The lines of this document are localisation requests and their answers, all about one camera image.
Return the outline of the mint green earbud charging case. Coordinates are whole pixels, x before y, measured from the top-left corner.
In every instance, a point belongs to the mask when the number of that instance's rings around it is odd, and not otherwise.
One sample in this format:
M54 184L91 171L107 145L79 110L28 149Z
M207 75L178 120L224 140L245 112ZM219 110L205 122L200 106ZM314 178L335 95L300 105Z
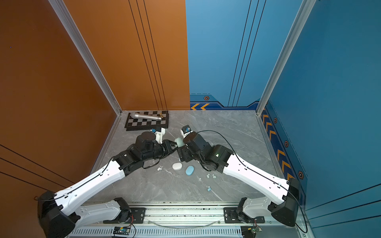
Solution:
M178 148L185 146L185 143L183 142L183 139L180 138L180 137L175 139L175 143L176 143Z

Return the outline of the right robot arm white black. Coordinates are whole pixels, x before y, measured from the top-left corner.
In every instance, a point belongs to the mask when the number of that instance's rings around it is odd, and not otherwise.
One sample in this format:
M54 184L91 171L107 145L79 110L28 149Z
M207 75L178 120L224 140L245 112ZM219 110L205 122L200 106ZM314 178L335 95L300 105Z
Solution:
M240 221L253 223L257 217L272 216L283 225L296 226L300 197L297 179L271 175L242 159L233 149L219 144L211 146L196 132L190 132L175 142L179 147L180 161L196 160L205 170L232 176L264 195L263 198L244 197L240 200L236 209Z

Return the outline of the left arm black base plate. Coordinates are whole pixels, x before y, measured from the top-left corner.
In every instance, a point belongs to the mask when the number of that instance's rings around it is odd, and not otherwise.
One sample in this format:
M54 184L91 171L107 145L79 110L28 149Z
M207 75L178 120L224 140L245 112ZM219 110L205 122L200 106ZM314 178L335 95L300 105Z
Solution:
M129 212L122 210L121 213L114 220L104 220L104 224L142 224L144 222L146 208L135 207L131 208Z

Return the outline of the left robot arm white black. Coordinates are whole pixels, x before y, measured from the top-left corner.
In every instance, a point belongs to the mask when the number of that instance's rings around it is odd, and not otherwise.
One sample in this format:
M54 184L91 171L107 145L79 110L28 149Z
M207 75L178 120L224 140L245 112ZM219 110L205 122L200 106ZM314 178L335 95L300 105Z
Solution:
M101 221L131 222L131 209L121 197L98 205L84 203L107 186L143 168L146 161L160 161L182 145L181 141L162 140L157 132L143 132L134 144L93 174L66 189L43 193L38 198L37 210L45 236L64 238L76 228Z

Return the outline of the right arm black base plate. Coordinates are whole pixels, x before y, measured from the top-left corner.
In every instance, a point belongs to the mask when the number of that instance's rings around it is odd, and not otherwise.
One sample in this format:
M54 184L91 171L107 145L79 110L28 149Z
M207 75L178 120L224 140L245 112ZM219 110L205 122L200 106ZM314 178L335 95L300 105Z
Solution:
M243 211L239 210L238 207L225 207L223 208L223 212L224 212L224 221L226 224L238 224L238 223L264 224L266 222L264 216L251 218L248 215L246 215Z

